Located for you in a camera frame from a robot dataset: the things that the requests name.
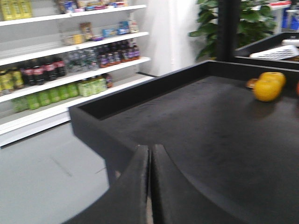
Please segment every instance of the gray floor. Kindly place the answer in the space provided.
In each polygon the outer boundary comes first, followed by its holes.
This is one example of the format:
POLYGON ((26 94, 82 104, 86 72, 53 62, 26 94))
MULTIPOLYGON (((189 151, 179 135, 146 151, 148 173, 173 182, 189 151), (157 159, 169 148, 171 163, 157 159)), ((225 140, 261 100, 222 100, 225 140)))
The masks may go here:
POLYGON ((1 224, 59 224, 107 189, 104 160, 70 124, 0 150, 1 224))

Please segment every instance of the black pole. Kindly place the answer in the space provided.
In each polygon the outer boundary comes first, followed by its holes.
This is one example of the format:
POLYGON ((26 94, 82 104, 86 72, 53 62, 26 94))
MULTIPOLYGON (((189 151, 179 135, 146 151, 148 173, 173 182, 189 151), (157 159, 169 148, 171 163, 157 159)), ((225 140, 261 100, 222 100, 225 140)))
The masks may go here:
POLYGON ((237 48, 241 0, 218 0, 217 61, 231 62, 237 48))

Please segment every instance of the product box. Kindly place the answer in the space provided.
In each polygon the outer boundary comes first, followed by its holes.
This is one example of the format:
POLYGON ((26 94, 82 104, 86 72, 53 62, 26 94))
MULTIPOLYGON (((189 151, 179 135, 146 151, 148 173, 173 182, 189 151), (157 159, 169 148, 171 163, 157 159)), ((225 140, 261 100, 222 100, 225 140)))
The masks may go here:
POLYGON ((117 32, 116 29, 103 29, 102 30, 103 37, 111 37, 111 36, 116 36, 117 32))

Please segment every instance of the potted plant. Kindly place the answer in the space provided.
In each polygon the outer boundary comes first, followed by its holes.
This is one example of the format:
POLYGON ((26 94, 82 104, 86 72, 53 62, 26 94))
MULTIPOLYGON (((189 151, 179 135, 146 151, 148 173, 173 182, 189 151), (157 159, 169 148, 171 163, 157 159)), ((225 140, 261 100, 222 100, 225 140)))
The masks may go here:
MULTIPOLYGON (((200 25, 196 31, 190 32, 189 36, 204 36, 206 45, 198 53, 196 60, 204 55, 216 56, 218 19, 217 0, 198 0, 197 4, 199 4, 197 23, 200 25)), ((237 30, 238 47, 270 36, 275 26, 276 23, 266 0, 242 0, 237 30)))

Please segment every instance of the cola bottle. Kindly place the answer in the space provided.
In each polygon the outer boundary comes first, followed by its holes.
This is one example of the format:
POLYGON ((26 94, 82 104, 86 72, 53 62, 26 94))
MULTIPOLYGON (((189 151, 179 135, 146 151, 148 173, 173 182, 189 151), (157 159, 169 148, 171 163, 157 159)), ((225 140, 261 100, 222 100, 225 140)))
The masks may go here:
POLYGON ((37 85, 44 84, 44 70, 43 67, 40 65, 39 61, 35 58, 32 59, 32 69, 33 69, 33 76, 34 80, 37 85))
POLYGON ((25 76, 25 83, 28 85, 35 85, 36 81, 33 75, 32 63, 31 61, 27 60, 24 66, 24 76, 25 76))
POLYGON ((45 79, 48 81, 55 80, 57 78, 56 66, 52 62, 49 56, 45 57, 45 79))
POLYGON ((56 67, 56 73, 57 73, 58 77, 65 76, 66 72, 65 72, 64 61, 60 57, 56 57, 54 64, 56 67))

